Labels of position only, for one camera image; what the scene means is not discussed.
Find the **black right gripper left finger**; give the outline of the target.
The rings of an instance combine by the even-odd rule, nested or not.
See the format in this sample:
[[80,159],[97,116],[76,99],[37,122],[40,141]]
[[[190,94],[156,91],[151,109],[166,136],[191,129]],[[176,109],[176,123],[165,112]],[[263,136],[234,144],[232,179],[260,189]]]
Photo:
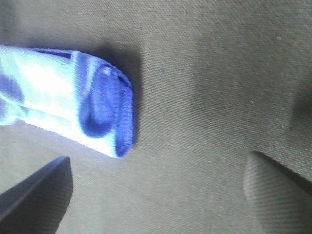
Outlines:
[[57,157],[0,195],[0,232],[56,233],[72,194],[70,158]]

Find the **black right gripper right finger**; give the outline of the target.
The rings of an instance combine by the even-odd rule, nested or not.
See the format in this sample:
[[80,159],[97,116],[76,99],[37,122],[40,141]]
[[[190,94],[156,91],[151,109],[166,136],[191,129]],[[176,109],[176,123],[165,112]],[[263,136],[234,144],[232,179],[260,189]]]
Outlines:
[[266,234],[312,232],[312,183],[259,151],[247,158],[243,188]]

